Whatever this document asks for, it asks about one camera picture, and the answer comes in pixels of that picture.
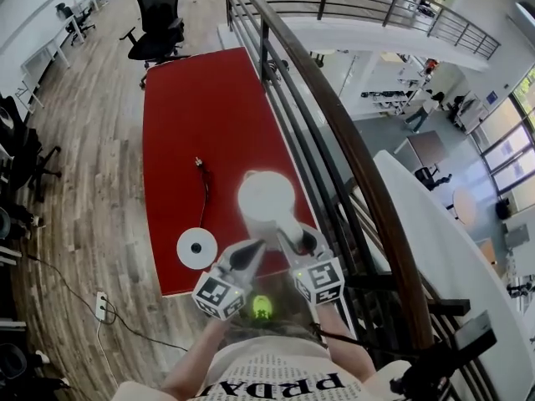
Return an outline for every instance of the forearm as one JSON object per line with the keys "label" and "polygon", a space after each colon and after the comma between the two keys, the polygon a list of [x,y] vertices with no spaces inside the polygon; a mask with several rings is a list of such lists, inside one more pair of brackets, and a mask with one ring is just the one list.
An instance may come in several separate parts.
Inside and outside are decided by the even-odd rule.
{"label": "forearm", "polygon": [[229,325],[230,320],[211,318],[199,339],[171,370],[161,390],[179,401],[195,397]]}
{"label": "forearm", "polygon": [[[325,332],[353,338],[333,303],[317,306],[316,311],[319,324]],[[326,340],[333,363],[353,374],[361,382],[375,374],[374,363],[364,348],[334,338]]]}

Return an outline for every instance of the white power outlet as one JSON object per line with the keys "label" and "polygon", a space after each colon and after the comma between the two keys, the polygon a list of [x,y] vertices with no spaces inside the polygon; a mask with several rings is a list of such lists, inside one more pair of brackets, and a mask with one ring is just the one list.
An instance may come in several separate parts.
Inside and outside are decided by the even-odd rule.
{"label": "white power outlet", "polygon": [[94,314],[100,321],[106,320],[106,309],[108,308],[108,296],[103,291],[97,292],[97,305],[94,309]]}

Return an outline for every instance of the wooden floor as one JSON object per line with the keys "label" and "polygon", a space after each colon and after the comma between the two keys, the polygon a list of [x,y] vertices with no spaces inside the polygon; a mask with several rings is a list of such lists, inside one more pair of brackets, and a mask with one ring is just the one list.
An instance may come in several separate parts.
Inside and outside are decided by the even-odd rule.
{"label": "wooden floor", "polygon": [[[51,64],[37,92],[45,109],[37,109],[29,124],[45,151],[61,146],[50,169],[64,176],[44,179],[44,204],[33,202],[26,188],[18,192],[18,202],[47,223],[23,249],[54,264],[90,305],[103,290],[134,329],[188,348],[206,318],[189,296],[160,295],[143,191],[144,93],[138,83],[145,70],[142,62],[127,58],[130,44],[118,40],[134,25],[140,36],[139,10],[135,0],[106,1],[92,16],[97,28],[89,31],[86,43],[64,44],[71,68]],[[220,48],[217,24],[226,22],[224,0],[180,0],[179,14],[186,23],[183,53]],[[111,399],[115,386],[88,309],[52,270],[36,262],[24,261],[12,279],[30,345],[45,351],[56,374],[67,376],[88,398]],[[288,297],[281,298],[288,303]],[[182,355],[138,338],[119,322],[103,326],[100,334],[120,382],[157,386]],[[75,391],[61,396],[84,398]]]}

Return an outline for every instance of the red object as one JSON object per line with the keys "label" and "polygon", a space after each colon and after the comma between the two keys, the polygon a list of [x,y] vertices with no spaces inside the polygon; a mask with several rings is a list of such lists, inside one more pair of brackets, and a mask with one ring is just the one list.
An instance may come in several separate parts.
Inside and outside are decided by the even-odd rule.
{"label": "red object", "polygon": [[[283,174],[296,191],[295,215],[315,226],[283,137],[245,49],[207,53],[149,70],[143,120],[143,169],[150,241],[164,296],[191,292],[202,271],[185,267],[176,243],[199,225],[204,201],[199,157],[211,172],[203,227],[218,254],[248,238],[237,192],[249,170]],[[288,268],[278,251],[259,276]]]}

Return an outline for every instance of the black hole in white disc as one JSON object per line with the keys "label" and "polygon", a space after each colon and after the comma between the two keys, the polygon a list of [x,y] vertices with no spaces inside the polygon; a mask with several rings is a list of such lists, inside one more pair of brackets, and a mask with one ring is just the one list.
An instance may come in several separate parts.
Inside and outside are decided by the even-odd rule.
{"label": "black hole in white disc", "polygon": [[198,254],[199,252],[201,252],[201,244],[198,244],[197,242],[195,242],[192,246],[191,246],[191,252],[193,252],[194,254]]}

